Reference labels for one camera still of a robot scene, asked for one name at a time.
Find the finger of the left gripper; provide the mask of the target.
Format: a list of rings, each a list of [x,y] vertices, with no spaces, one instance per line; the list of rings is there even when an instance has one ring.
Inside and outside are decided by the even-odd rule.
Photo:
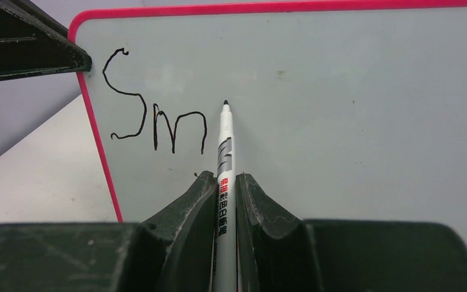
[[[91,70],[68,29],[32,1],[0,1],[0,81]]]

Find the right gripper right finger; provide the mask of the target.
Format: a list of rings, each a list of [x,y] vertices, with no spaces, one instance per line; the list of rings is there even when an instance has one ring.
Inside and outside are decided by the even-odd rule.
[[[467,291],[467,247],[438,223],[301,220],[236,179],[240,291]]]

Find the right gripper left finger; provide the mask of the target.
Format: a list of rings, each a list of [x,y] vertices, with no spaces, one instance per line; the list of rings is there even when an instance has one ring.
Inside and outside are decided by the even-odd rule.
[[[216,179],[141,223],[0,224],[0,291],[209,291]]]

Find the white whiteboard marker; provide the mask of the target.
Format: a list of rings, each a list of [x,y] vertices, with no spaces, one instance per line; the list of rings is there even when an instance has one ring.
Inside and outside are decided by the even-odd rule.
[[[237,202],[233,114],[227,100],[220,114],[217,213],[212,291],[237,291]]]

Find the pink framed whiteboard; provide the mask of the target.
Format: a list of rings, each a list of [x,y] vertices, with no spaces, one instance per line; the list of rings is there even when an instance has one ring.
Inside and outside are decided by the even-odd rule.
[[[116,209],[142,221],[217,168],[298,218],[439,222],[467,244],[467,1],[88,10],[69,38]]]

